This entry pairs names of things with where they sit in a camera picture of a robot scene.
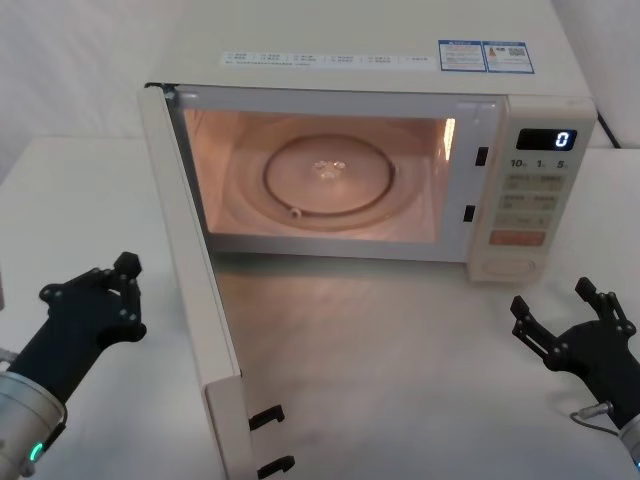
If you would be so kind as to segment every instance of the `warning sticker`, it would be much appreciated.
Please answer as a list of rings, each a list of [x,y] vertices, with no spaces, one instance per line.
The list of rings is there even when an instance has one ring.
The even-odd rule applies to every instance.
[[[535,73],[524,42],[482,42],[490,73]]]
[[[440,40],[440,68],[453,72],[486,72],[482,42]]]

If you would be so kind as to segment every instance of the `microwave door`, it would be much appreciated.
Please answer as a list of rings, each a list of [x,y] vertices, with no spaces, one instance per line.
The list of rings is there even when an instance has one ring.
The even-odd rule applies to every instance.
[[[138,102],[181,288],[209,425],[230,480],[253,480],[248,414],[231,341],[185,168],[192,165],[175,97],[145,88]]]

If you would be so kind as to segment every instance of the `microwave button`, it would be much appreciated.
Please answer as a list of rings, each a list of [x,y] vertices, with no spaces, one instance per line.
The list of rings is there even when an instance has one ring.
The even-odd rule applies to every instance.
[[[536,175],[534,190],[559,192],[564,187],[565,177],[562,175]]]
[[[558,204],[558,197],[555,195],[534,195],[531,202],[531,208],[533,210],[542,210],[544,212],[550,212],[556,209]]]
[[[545,232],[521,232],[519,230],[494,230],[489,243],[497,246],[540,247],[544,243]]]
[[[507,176],[504,184],[505,190],[531,190],[533,175],[514,173]]]
[[[527,195],[508,193],[500,199],[499,208],[502,210],[528,210],[530,198]]]
[[[503,213],[496,215],[496,228],[547,229],[551,225],[551,215],[537,213]]]
[[[532,260],[524,258],[500,258],[484,263],[482,270],[489,275],[499,277],[515,277],[529,275],[536,269]]]

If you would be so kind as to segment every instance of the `microwave oven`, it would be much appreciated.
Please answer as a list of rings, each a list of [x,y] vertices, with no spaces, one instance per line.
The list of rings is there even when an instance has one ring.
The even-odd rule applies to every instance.
[[[534,280],[597,118],[548,0],[191,0],[139,104],[232,480],[255,470],[215,252]]]

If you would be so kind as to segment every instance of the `green indicator light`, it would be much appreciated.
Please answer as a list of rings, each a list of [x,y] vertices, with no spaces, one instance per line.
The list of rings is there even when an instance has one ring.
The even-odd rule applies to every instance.
[[[44,445],[42,443],[36,443],[31,449],[31,453],[29,454],[29,460],[31,460],[32,462],[35,462],[40,456],[40,454],[42,453],[43,448],[44,448]]]

